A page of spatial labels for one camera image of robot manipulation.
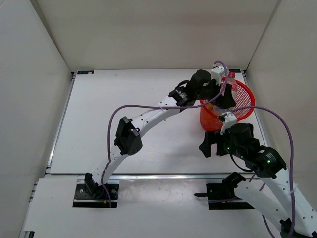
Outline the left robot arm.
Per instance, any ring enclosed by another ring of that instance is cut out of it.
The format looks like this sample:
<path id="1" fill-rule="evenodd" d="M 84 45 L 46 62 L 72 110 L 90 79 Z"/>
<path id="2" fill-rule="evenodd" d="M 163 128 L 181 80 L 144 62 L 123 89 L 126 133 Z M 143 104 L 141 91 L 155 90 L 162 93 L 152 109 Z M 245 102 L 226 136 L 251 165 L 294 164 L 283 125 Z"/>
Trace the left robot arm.
<path id="1" fill-rule="evenodd" d="M 222 109 L 235 106 L 228 73 L 229 70 L 223 66 L 216 66 L 210 72 L 199 69 L 190 80 L 180 82 L 157 106 L 148 106 L 146 112 L 131 119 L 122 117 L 114 141 L 107 145 L 107 160 L 85 174 L 88 195 L 92 199 L 110 197 L 106 188 L 110 176 L 124 159 L 141 150 L 142 137 L 162 121 L 193 108 L 198 100 L 207 100 Z"/>

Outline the red label clear bottle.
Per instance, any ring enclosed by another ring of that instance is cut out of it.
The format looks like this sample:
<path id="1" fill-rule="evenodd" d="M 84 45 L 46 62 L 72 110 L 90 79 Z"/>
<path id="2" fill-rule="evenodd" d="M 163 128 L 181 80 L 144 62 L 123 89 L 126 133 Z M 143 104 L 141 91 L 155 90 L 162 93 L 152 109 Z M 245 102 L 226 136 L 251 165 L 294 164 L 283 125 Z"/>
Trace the red label clear bottle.
<path id="1" fill-rule="evenodd" d="M 232 86 L 232 96 L 236 101 L 236 95 L 237 95 L 237 89 L 238 89 L 238 85 L 237 82 L 235 80 L 235 73 L 234 72 L 230 72 L 228 75 L 228 79 L 227 79 L 227 84 L 231 84 Z M 218 106 L 214 106 L 214 113 L 219 116 L 224 112 L 227 112 L 229 110 L 231 110 L 233 107 L 229 108 L 229 109 L 221 109 Z"/>

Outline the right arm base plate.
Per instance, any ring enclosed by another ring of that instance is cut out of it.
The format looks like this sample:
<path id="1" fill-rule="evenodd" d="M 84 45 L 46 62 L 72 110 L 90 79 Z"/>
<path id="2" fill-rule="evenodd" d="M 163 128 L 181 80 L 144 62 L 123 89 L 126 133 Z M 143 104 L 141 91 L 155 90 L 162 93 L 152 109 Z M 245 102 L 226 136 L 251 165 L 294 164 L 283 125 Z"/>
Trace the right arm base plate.
<path id="1" fill-rule="evenodd" d="M 194 193 L 197 198 L 208 200 L 209 210 L 251 210 L 254 209 L 249 203 L 235 196 L 232 188 L 222 183 L 207 183 L 206 192 Z"/>

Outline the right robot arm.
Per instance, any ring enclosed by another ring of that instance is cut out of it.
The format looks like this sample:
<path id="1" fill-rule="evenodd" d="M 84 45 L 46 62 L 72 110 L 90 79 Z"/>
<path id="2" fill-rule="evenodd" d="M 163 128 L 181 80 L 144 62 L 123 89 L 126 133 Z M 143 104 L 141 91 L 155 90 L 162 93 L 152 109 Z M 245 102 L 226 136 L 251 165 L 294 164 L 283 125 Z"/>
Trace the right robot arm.
<path id="1" fill-rule="evenodd" d="M 218 156 L 230 155 L 242 159 L 245 166 L 271 190 L 277 201 L 253 187 L 245 177 L 233 172 L 222 180 L 223 194 L 240 198 L 250 204 L 280 232 L 283 238 L 315 238 L 317 213 L 291 180 L 290 170 L 280 154 L 260 144 L 254 137 L 253 125 L 238 123 L 233 113 L 223 113 L 220 130 L 207 131 L 199 149 L 211 156 L 216 145 Z"/>

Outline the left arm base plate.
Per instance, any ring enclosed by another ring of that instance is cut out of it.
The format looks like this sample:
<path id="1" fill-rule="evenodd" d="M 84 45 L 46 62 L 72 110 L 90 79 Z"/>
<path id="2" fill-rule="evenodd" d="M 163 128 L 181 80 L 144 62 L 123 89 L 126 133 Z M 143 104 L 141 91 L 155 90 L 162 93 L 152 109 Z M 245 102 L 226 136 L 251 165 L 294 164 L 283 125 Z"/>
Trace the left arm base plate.
<path id="1" fill-rule="evenodd" d="M 92 195 L 83 181 L 76 184 L 72 207 L 75 208 L 117 208 L 119 184 L 106 184 L 110 198 L 102 186 Z"/>

